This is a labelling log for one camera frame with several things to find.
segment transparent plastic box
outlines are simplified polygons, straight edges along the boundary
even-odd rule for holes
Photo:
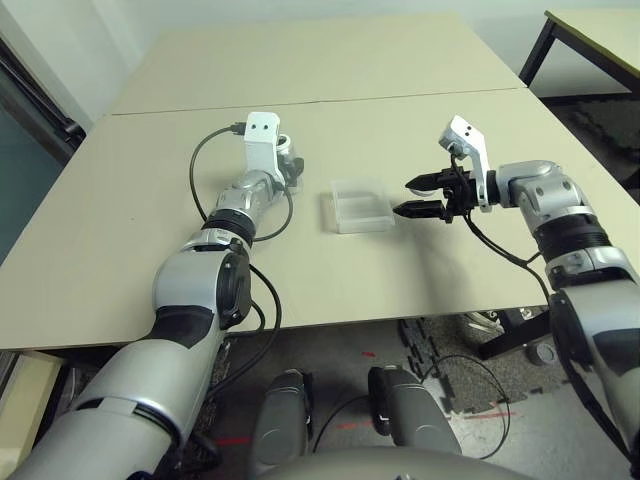
[[[334,180],[331,187],[338,233],[377,232],[396,224],[389,199],[377,180]]]

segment table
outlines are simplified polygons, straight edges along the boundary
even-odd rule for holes
[[[21,355],[0,410],[0,479],[31,452],[60,365]]]
[[[557,38],[633,92],[640,91],[640,9],[546,11],[520,78],[530,85]]]
[[[111,344],[146,334],[151,286],[164,259],[200,227],[187,182],[191,151],[249,108],[102,118],[72,158],[0,269],[0,348]],[[252,261],[276,285],[284,327],[536,305],[535,280],[488,251],[461,221],[405,220],[388,232],[339,235],[331,180],[380,179],[392,204],[438,171],[437,140],[458,113],[482,130],[489,160],[555,161],[587,193],[614,245],[640,270],[640,211],[604,168],[527,89],[270,107],[306,159],[289,228],[257,244]],[[243,142],[222,136],[201,152],[205,207],[244,169]],[[279,226],[282,201],[259,234]],[[536,250],[516,209],[475,214],[491,238],[526,257]],[[538,259],[533,268],[543,272]],[[266,289],[256,301],[272,318]],[[245,329],[255,324],[242,324]]]
[[[160,38],[111,113],[524,88],[455,14],[181,30]]]

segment cable connector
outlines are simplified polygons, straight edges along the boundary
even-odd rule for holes
[[[247,122],[236,122],[229,127],[234,135],[244,135],[247,129]]]

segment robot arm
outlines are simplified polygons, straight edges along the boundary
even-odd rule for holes
[[[278,127],[273,113],[249,115],[248,170],[160,267],[151,332],[114,355],[12,478],[150,478],[170,447],[184,446],[225,331],[250,309],[258,223],[301,173]]]
[[[576,383],[569,358],[598,374],[619,434],[586,385],[574,388],[594,418],[632,462],[640,455],[640,278],[624,252],[611,245],[595,212],[575,182],[547,161],[508,164],[490,171],[484,136],[454,117],[440,139],[452,167],[421,175],[407,187],[442,188],[440,201],[411,201],[394,209],[410,218],[436,217],[451,223],[475,206],[518,207],[546,262],[555,293],[549,299],[552,331],[563,366]],[[473,171],[455,165],[466,155]]]

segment floor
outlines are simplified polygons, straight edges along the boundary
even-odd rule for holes
[[[585,126],[576,115],[576,105],[549,105],[549,108],[617,180],[623,182],[638,168],[636,157],[615,148],[610,139]],[[637,187],[632,186],[629,193],[640,202],[640,185]],[[237,340],[231,350],[231,369],[262,341],[264,338]],[[367,372],[372,365],[402,364],[408,368],[407,352],[397,337],[395,321],[291,330],[281,336],[276,350],[277,355],[268,355],[222,395],[211,417],[215,418],[213,426],[204,426],[205,433],[216,439],[221,448],[223,465],[186,478],[246,478],[251,433],[262,395],[272,378],[287,368],[313,374],[316,434],[336,405],[366,394]],[[454,377],[462,372],[452,368],[449,374]],[[518,380],[522,381],[524,377],[525,384],[531,376],[530,370],[523,375],[517,368],[511,373],[503,368],[500,374],[501,381],[511,382],[510,376],[521,377]],[[475,381],[473,377],[462,378],[462,383]],[[604,401],[595,375],[586,378]],[[429,379],[426,385],[434,398],[441,401],[443,410],[447,410],[465,455],[481,456],[494,448],[503,431],[506,415],[503,407],[498,410],[487,405],[489,410],[481,413],[452,412],[451,401],[439,380]],[[536,390],[534,380],[529,387]],[[539,479],[629,478],[626,460],[595,425],[569,385],[557,382],[542,393],[531,393],[524,385],[520,390],[521,400],[511,407],[509,437],[489,462]],[[357,402],[330,424],[319,450],[369,445],[391,446],[392,442],[373,430],[366,403]]]

